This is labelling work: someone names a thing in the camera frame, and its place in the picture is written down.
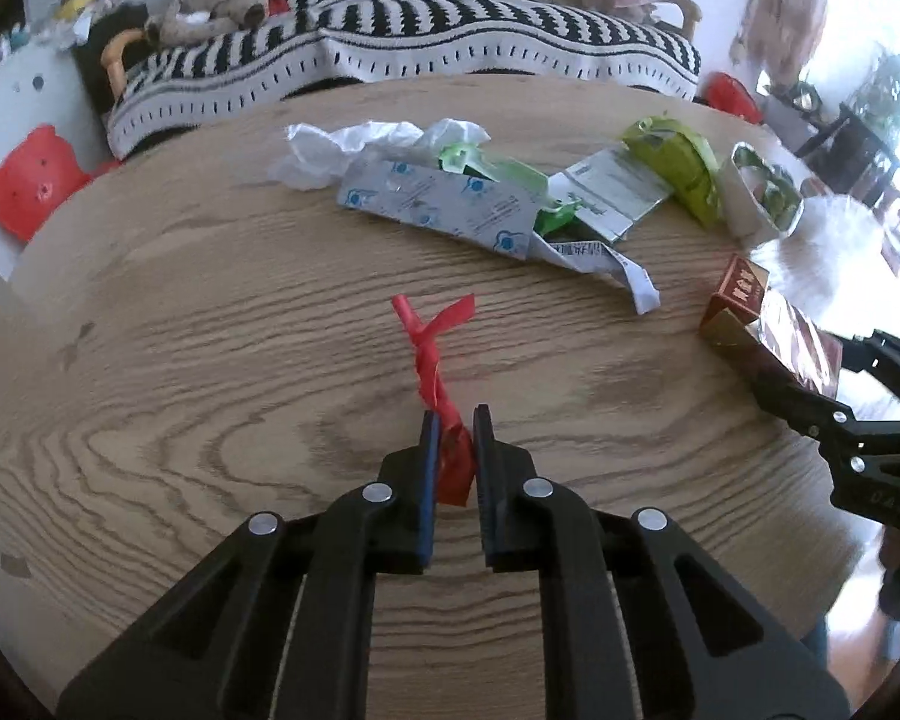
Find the red cigarette box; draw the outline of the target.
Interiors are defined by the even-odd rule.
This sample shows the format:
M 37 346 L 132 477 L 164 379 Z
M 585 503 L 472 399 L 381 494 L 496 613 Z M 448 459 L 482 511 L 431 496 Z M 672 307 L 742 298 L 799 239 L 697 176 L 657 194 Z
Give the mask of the red cigarette box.
M 699 335 L 748 380 L 770 376 L 837 395 L 842 343 L 770 289 L 769 271 L 741 255 L 731 257 L 710 296 Z

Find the red twisted wrapper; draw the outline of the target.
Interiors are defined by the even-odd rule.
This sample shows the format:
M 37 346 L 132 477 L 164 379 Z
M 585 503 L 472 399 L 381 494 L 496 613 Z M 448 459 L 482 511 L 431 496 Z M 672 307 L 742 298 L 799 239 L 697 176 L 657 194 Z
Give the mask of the red twisted wrapper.
M 404 294 L 395 296 L 391 305 L 414 348 L 414 369 L 422 403 L 434 411 L 440 421 L 437 500 L 440 504 L 464 507 L 470 499 L 471 484 L 476 476 L 473 439 L 443 380 L 442 356 L 437 340 L 443 333 L 455 330 L 473 318 L 476 314 L 475 296 L 468 294 L 453 302 L 429 322 L 419 317 Z

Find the twisted white juice wrapper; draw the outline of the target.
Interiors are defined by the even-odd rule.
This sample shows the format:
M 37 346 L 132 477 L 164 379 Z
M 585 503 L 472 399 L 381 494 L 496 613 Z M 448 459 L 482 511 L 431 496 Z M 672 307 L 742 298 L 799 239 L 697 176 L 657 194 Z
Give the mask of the twisted white juice wrapper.
M 631 294 L 639 316 L 660 307 L 660 293 L 647 270 L 639 263 L 624 257 L 603 241 L 548 242 L 533 232 L 528 245 L 528 257 L 575 271 L 587 277 L 610 280 Z

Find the blue white foil wrapper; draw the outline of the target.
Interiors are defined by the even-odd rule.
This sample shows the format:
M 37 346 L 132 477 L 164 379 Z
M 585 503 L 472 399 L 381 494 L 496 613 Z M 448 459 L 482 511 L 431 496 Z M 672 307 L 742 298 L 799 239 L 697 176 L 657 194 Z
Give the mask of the blue white foil wrapper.
M 523 260 L 539 195 L 507 182 L 452 174 L 404 161 L 364 161 L 344 174 L 338 203 Z

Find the white tissue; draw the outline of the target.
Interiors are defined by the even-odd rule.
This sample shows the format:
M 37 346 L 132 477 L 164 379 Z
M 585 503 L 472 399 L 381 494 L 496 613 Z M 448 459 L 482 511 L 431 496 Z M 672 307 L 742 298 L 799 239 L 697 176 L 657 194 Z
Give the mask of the white tissue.
M 338 130 L 294 124 L 286 128 L 283 154 L 268 167 L 268 179 L 294 190 L 320 190 L 340 182 L 354 164 L 404 161 L 433 166 L 449 146 L 489 140 L 481 125 L 458 119 L 440 119 L 427 128 L 408 121 L 367 121 Z

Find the black side table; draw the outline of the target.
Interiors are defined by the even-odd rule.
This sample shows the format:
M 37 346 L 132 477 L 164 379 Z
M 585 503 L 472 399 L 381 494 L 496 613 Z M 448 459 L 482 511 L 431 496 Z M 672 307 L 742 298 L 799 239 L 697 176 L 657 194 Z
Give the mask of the black side table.
M 900 171 L 896 151 L 845 104 L 836 119 L 798 109 L 780 94 L 761 103 L 764 122 L 834 193 L 847 193 L 875 208 Z

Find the green snack bag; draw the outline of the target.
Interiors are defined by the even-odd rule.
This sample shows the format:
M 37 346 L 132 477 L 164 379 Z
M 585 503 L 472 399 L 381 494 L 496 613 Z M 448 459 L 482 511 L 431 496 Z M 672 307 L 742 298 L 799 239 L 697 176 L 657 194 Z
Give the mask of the green snack bag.
M 634 158 L 673 187 L 676 200 L 701 226 L 722 219 L 717 156 L 701 133 L 676 119 L 651 115 L 626 128 L 621 140 Z

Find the red stool right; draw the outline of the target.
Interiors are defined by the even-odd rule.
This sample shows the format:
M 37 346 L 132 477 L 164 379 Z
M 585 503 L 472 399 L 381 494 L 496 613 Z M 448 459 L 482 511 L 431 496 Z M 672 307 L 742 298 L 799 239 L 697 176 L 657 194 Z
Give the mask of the red stool right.
M 763 113 L 746 86 L 724 71 L 714 71 L 707 78 L 702 89 L 702 101 L 712 109 L 721 110 L 752 125 L 763 123 Z

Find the patterned curtain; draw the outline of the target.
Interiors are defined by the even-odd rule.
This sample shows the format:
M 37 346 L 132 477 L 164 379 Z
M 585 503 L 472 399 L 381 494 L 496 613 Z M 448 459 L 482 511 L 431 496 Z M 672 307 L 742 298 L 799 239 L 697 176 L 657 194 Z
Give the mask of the patterned curtain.
M 731 60 L 757 65 L 773 85 L 795 85 L 823 36 L 826 7 L 827 0 L 748 0 Z

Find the green plastic toy shell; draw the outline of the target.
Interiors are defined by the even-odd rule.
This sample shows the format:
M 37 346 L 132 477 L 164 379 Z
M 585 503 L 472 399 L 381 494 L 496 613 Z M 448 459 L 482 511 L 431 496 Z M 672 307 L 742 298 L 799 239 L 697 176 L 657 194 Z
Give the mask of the green plastic toy shell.
M 439 163 L 445 172 L 514 184 L 536 195 L 543 202 L 543 208 L 536 216 L 535 231 L 543 238 L 556 234 L 577 220 L 580 203 L 555 199 L 549 193 L 548 177 L 529 164 L 491 153 L 481 145 L 463 142 L 452 143 L 442 149 Z

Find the red bear stool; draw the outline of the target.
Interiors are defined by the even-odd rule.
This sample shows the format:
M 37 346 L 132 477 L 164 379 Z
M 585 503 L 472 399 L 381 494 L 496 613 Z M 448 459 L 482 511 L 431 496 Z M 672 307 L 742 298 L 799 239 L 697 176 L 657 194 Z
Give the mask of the red bear stool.
M 27 244 L 59 205 L 92 182 L 56 128 L 34 128 L 0 164 L 0 226 Z

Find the black white striped sofa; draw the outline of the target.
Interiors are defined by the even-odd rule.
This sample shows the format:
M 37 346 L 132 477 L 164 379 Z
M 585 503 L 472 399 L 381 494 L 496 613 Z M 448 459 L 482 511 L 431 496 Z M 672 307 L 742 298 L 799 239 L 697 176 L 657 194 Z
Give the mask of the black white striped sofa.
M 107 119 L 118 158 L 162 132 L 333 83 L 510 71 L 692 99 L 702 59 L 673 26 L 572 0 L 289 0 L 255 29 L 162 49 L 131 68 Z

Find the brown plush toy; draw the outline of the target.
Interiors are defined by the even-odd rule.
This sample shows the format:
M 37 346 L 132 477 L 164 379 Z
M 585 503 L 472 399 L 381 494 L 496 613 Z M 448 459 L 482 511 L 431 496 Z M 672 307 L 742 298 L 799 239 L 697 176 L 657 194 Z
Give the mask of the brown plush toy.
M 144 36 L 154 47 L 182 47 L 240 29 L 255 29 L 269 16 L 269 0 L 170 0 L 151 16 Z

